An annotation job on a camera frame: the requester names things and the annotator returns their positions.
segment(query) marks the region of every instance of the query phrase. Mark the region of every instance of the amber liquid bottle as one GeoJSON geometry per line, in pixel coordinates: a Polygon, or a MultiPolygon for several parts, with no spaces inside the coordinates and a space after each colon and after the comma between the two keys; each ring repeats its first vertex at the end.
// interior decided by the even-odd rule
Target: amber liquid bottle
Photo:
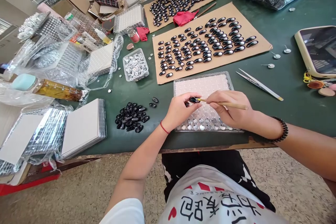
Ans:
{"type": "Polygon", "coordinates": [[[78,102],[83,96],[82,91],[79,89],[48,79],[37,78],[26,73],[16,77],[12,83],[12,88],[21,91],[31,91],[34,94],[73,102],[78,102]]]}

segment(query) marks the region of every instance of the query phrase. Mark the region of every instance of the red string bracelet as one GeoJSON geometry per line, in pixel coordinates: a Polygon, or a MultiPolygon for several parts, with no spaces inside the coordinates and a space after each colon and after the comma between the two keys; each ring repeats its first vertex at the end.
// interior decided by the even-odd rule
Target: red string bracelet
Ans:
{"type": "Polygon", "coordinates": [[[162,126],[162,120],[161,120],[161,122],[160,122],[160,125],[161,125],[161,128],[162,128],[167,134],[170,133],[170,132],[166,131],[166,130],[164,129],[164,127],[162,126]]]}

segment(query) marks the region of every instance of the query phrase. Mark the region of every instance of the hand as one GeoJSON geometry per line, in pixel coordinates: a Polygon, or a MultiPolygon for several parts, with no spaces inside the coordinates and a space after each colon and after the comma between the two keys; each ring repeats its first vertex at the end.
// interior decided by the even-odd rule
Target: hand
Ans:
{"type": "Polygon", "coordinates": [[[242,92],[237,91],[216,91],[207,98],[207,104],[213,107],[222,121],[234,128],[240,128],[248,131],[253,131],[253,124],[256,121],[256,111],[251,107],[251,104],[242,92]],[[218,105],[215,102],[231,102],[247,105],[247,110],[218,105]]]}
{"type": "Polygon", "coordinates": [[[187,120],[196,109],[202,106],[201,103],[195,103],[190,107],[186,107],[184,103],[188,101],[190,97],[201,97],[201,95],[198,93],[185,93],[172,99],[167,115],[162,120],[162,126],[165,130],[168,132],[172,131],[187,120]]]}

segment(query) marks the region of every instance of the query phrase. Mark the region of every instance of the white t-shirt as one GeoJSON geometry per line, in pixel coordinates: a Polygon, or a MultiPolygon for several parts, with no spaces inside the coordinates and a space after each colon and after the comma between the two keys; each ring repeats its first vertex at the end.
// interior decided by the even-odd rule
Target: white t-shirt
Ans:
{"type": "MultiPolygon", "coordinates": [[[[135,198],[116,204],[100,224],[144,224],[142,203],[135,198]]],[[[217,169],[198,165],[172,188],[159,224],[166,223],[282,224],[282,217],[217,169]]]]}

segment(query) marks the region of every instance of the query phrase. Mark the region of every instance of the black bead bracelet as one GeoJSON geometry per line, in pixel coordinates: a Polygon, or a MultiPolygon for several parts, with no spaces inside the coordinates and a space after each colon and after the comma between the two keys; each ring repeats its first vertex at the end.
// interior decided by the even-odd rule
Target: black bead bracelet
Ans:
{"type": "Polygon", "coordinates": [[[275,143],[275,142],[280,142],[282,140],[285,140],[286,137],[288,136],[288,127],[287,127],[287,124],[284,122],[284,120],[280,119],[279,117],[273,117],[274,119],[277,119],[281,125],[282,125],[282,128],[283,128],[283,133],[282,133],[282,136],[278,139],[275,139],[275,140],[269,140],[269,142],[272,142],[272,143],[275,143]]]}

